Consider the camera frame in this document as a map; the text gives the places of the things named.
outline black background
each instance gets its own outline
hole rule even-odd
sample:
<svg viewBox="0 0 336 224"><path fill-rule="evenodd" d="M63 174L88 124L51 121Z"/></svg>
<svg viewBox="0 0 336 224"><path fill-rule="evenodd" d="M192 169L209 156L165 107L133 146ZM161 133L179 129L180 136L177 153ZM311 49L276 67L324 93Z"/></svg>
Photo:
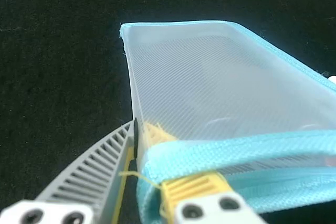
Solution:
<svg viewBox="0 0 336 224"><path fill-rule="evenodd" d="M120 24L238 22L319 73L336 74L336 0L0 0L0 209L35 198L131 120ZM137 223L128 179L121 223ZM336 221L335 203L266 215Z"/></svg>

